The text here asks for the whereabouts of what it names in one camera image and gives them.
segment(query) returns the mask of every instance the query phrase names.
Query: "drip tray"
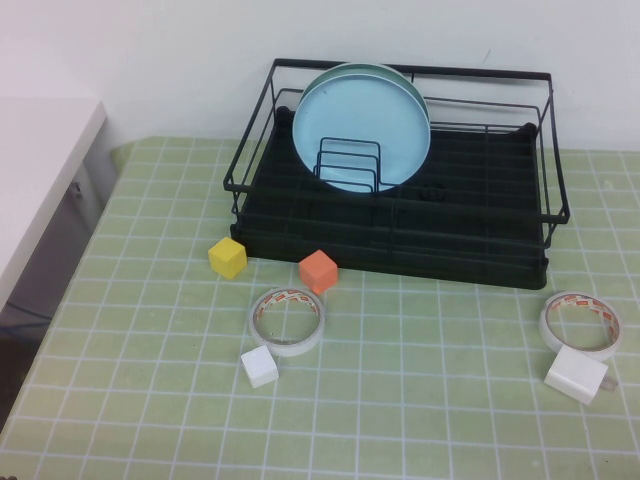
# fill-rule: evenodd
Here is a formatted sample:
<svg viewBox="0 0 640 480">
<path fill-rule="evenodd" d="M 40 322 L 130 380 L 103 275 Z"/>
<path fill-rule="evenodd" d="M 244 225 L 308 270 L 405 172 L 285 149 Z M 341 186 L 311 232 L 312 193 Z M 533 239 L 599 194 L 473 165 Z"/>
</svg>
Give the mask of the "drip tray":
<svg viewBox="0 0 640 480">
<path fill-rule="evenodd" d="M 293 115 L 277 109 L 231 226 L 250 256 L 298 262 L 322 249 L 341 268 L 544 287 L 535 125 L 451 131 L 434 124 L 427 161 L 410 180 L 362 194 L 328 185 L 305 168 L 293 145 Z M 282 191 L 287 194 L 274 193 Z M 478 207 L 523 215 L 479 215 Z"/>
</svg>

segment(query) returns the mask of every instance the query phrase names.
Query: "white wall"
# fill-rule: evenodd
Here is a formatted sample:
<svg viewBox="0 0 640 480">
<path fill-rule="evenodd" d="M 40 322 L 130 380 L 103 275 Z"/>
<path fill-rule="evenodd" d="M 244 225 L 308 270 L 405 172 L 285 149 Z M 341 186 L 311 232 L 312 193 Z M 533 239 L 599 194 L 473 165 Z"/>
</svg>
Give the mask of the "white wall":
<svg viewBox="0 0 640 480">
<path fill-rule="evenodd" d="M 0 94 L 103 99 L 92 150 L 239 136 L 274 57 L 554 75 L 562 147 L 640 150 L 635 0 L 1 0 Z"/>
</svg>

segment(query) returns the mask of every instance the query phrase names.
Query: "light blue plate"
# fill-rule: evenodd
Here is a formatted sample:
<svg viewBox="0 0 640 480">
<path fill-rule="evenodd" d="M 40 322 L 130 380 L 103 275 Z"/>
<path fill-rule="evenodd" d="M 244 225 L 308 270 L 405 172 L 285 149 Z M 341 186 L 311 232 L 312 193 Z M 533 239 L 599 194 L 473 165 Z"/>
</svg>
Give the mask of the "light blue plate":
<svg viewBox="0 0 640 480">
<path fill-rule="evenodd" d="M 309 85 L 293 121 L 293 141 L 305 166 L 315 172 L 324 140 L 320 178 L 351 192 L 375 191 L 408 180 L 424 163 L 431 131 L 420 93 L 401 74 L 379 65 L 344 64 Z"/>
</svg>

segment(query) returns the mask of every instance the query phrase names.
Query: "wire rack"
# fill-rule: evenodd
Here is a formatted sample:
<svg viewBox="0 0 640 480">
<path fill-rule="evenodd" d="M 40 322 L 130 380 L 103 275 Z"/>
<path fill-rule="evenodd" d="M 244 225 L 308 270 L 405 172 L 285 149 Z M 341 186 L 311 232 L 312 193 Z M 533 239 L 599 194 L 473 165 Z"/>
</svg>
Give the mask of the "wire rack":
<svg viewBox="0 0 640 480">
<path fill-rule="evenodd" d="M 292 138 L 306 86 L 341 62 L 274 61 L 224 178 L 231 236 L 251 256 L 324 250 L 343 268 L 539 289 L 545 249 L 569 220 L 548 73 L 390 65 L 424 95 L 431 147 L 402 185 L 384 182 L 375 141 L 326 138 L 310 172 Z M 335 145 L 364 142 L 362 167 Z M 325 168 L 371 173 L 347 192 Z"/>
</svg>

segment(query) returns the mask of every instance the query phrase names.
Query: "orange cube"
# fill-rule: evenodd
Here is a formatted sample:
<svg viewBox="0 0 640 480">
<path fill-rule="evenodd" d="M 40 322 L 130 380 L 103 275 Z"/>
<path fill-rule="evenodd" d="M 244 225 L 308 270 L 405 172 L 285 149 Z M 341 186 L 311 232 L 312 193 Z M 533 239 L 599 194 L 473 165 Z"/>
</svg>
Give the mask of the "orange cube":
<svg viewBox="0 0 640 480">
<path fill-rule="evenodd" d="M 312 253 L 298 265 L 300 280 L 318 295 L 338 283 L 338 265 L 322 250 Z"/>
</svg>

